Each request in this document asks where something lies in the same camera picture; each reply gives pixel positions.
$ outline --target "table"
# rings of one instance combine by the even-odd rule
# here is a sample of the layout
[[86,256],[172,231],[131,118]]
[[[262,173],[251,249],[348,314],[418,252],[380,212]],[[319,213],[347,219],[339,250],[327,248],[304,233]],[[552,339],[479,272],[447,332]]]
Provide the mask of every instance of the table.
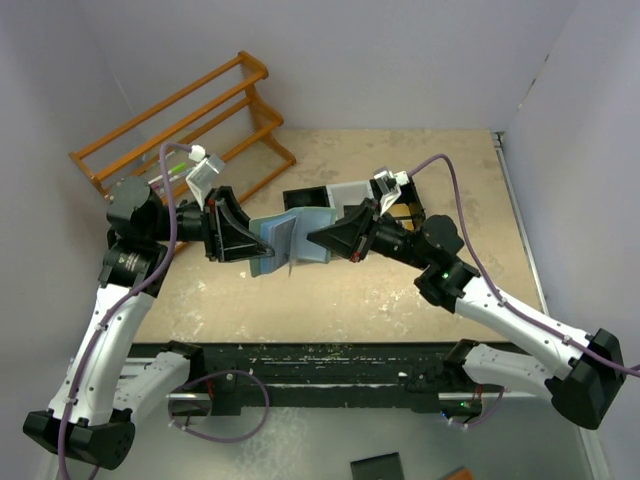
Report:
[[[540,308],[500,161],[488,131],[283,130],[277,139],[298,164],[261,190],[243,208],[251,217],[283,210],[282,192],[371,178],[386,165],[408,170],[446,153],[460,181],[473,244],[494,281]],[[207,142],[215,139],[202,139]],[[220,184],[239,196],[281,160],[262,145],[232,161]],[[455,219],[451,180],[436,162],[415,178],[429,214]],[[466,249],[461,257],[471,262]],[[459,315],[431,307],[413,279],[418,270],[380,255],[352,264],[332,260],[251,278],[248,262],[211,264],[202,245],[181,252],[169,270],[136,342],[435,342],[501,337]]]

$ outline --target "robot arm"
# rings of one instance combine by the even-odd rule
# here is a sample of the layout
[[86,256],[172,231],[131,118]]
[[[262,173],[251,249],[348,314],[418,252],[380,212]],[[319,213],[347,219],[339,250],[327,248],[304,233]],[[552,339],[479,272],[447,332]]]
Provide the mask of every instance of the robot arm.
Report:
[[[574,343],[622,364],[618,339],[603,329],[590,335],[564,325],[500,289],[501,298],[496,298],[478,270],[457,256],[464,241],[451,218],[434,215],[414,231],[405,229],[385,211],[398,198],[406,174],[383,169],[374,178],[383,192],[380,202],[365,199],[350,215],[307,238],[352,262],[373,251],[420,269],[414,283],[429,303],[491,328],[523,351],[508,353],[462,340],[445,361],[450,371],[478,384],[548,399],[573,423],[597,428],[625,375],[593,360]],[[505,302],[537,324],[505,308]],[[562,338],[545,327],[560,332]]]
[[[167,254],[167,247],[159,241],[169,238],[169,220],[167,207],[142,178],[126,178],[110,193],[109,249],[87,332],[47,410],[30,412],[23,431],[48,451],[58,453],[61,419],[68,403],[73,402],[65,455],[111,470],[126,457],[136,425],[167,393],[205,372],[201,349],[172,342],[133,380],[120,381],[135,334],[160,291],[164,275],[122,304],[106,326],[101,322],[107,311],[158,268]],[[273,255],[269,245],[249,232],[249,218],[229,187],[178,207],[177,223],[178,240],[203,242],[210,261]],[[103,330],[97,341],[96,330]],[[81,365],[85,355],[86,363]],[[83,375],[70,399],[70,385],[79,369]]]

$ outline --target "orange wooden rack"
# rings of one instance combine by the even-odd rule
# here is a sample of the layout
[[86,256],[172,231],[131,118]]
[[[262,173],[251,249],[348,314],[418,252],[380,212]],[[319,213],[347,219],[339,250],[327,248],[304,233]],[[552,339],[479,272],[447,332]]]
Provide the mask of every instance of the orange wooden rack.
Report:
[[[209,82],[215,80],[223,73],[231,70],[232,68],[240,65],[243,69],[243,79],[236,85],[234,85],[229,90],[225,91],[221,95],[217,96],[210,102],[206,103],[202,107],[198,108],[194,112],[190,113],[186,117],[177,121],[164,131],[158,133],[153,138],[147,140],[142,145],[134,148],[126,155],[118,158],[115,162],[106,166],[102,170],[98,172],[92,171],[88,164],[85,162],[85,159],[90,155],[97,152],[99,149],[103,148],[105,145],[129,132],[133,128],[140,125],[142,122],[149,120],[154,115],[162,112],[169,106],[173,105],[180,99],[186,97],[190,93],[193,93],[195,90],[201,88],[202,86],[208,84]],[[141,113],[135,118],[129,120],[125,124],[116,128],[112,132],[108,133],[101,139],[93,142],[92,144],[84,147],[83,149],[77,152],[69,153],[69,157],[74,161],[74,163],[82,170],[82,172],[87,176],[87,178],[91,181],[93,186],[105,197],[108,195],[109,186],[105,184],[105,180],[110,177],[117,175],[131,163],[136,160],[142,158],[142,156],[149,151],[153,150],[155,147],[160,145],[162,142],[169,140],[172,136],[176,135],[180,131],[187,128],[192,123],[196,122],[200,118],[204,117],[208,113],[212,112],[214,109],[226,104],[231,99],[236,97],[238,94],[244,92],[244,96],[242,96],[241,100],[231,104],[226,110],[222,111],[222,113],[216,115],[211,120],[208,120],[203,125],[199,126],[195,130],[191,131],[183,138],[179,139],[179,143],[192,143],[197,138],[214,128],[215,126],[221,124],[223,121],[227,120],[233,114],[239,112],[243,108],[247,107],[249,109],[251,115],[251,121],[253,126],[253,133],[242,140],[240,143],[236,144],[230,150],[224,152],[220,155],[220,158],[226,163],[237,156],[239,153],[243,152],[247,148],[249,148],[254,143],[261,141],[265,145],[267,145],[271,150],[280,155],[285,163],[278,167],[276,170],[271,172],[269,175],[264,177],[258,183],[256,183],[253,187],[249,188],[247,192],[241,195],[238,198],[239,202],[245,201],[251,195],[256,193],[262,187],[264,187],[267,183],[273,180],[275,177],[284,172],[287,168],[294,165],[296,163],[296,158],[293,156],[291,152],[289,152],[285,147],[283,147],[272,135],[272,132],[275,128],[279,127],[283,124],[284,120],[282,115],[275,110],[273,107],[268,105],[261,97],[258,95],[255,84],[267,78],[269,72],[267,71],[267,67],[249,55],[247,52],[239,52],[238,55],[229,60],[224,65],[219,66],[212,72],[208,73],[204,77],[196,80],[192,84],[184,87],[178,92],[174,93],[170,97],[161,101],[157,105],[151,107],[147,111]],[[152,156],[150,159],[146,160],[142,165],[138,166],[133,170],[133,173],[129,173],[132,175],[142,175],[148,169],[153,167],[158,161],[158,155]],[[188,186],[184,179],[176,184],[173,188],[173,196],[180,197],[183,195],[188,189]]]

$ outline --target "beige table surface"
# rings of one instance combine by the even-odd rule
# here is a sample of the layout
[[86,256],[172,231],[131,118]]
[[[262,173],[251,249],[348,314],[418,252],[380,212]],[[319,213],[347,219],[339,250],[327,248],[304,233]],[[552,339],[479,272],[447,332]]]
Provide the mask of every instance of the beige table surface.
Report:
[[[298,164],[244,203],[250,217],[283,210],[282,192],[371,178],[375,169],[408,170],[448,154],[461,184],[471,239],[494,281],[539,308],[529,262],[487,131],[282,130]],[[207,145],[207,139],[200,142]],[[239,193],[279,165],[262,145],[236,157],[220,182]],[[451,180],[436,162],[415,177],[427,214],[455,219]],[[466,249],[462,258],[471,261]],[[210,263],[202,245],[177,255],[137,342],[420,342],[488,341],[500,336],[459,315],[431,307],[413,285],[419,271],[380,255],[352,264],[283,268],[251,278],[248,262]]]

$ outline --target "white wall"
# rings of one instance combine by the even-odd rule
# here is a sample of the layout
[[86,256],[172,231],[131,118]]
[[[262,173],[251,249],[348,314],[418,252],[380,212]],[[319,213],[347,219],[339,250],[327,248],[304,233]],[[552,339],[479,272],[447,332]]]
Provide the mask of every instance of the white wall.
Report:
[[[640,3],[583,0],[510,122],[506,159],[548,304],[615,333],[640,363]],[[640,382],[601,427],[616,478],[637,478]]]
[[71,0],[0,2],[0,464],[34,478],[22,434],[86,329],[105,249],[104,203],[67,152],[129,110]]
[[136,111],[245,49],[290,127],[499,130],[576,2],[80,0]]

